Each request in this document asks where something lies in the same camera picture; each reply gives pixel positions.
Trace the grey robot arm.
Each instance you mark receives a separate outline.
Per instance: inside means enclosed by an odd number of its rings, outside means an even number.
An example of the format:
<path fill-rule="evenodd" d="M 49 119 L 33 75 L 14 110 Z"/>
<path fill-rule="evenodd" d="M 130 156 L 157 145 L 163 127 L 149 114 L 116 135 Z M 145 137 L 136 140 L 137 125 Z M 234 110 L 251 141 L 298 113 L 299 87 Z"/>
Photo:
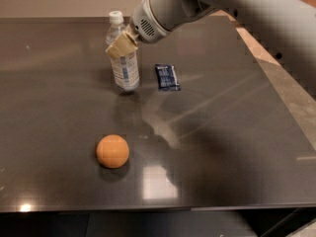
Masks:
<path fill-rule="evenodd" d="M 106 50 L 121 58 L 179 26 L 218 10 L 233 17 L 307 91 L 316 96 L 316 8 L 300 0 L 142 0 Z"/>

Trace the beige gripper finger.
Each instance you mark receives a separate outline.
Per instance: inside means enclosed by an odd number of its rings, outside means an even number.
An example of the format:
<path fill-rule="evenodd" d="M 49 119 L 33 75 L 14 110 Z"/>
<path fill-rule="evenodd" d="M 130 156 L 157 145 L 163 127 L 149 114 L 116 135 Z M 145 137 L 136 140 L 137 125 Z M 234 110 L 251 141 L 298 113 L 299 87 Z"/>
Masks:
<path fill-rule="evenodd" d="M 106 49 L 106 54 L 112 59 L 119 59 L 137 50 L 137 36 L 124 31 Z"/>

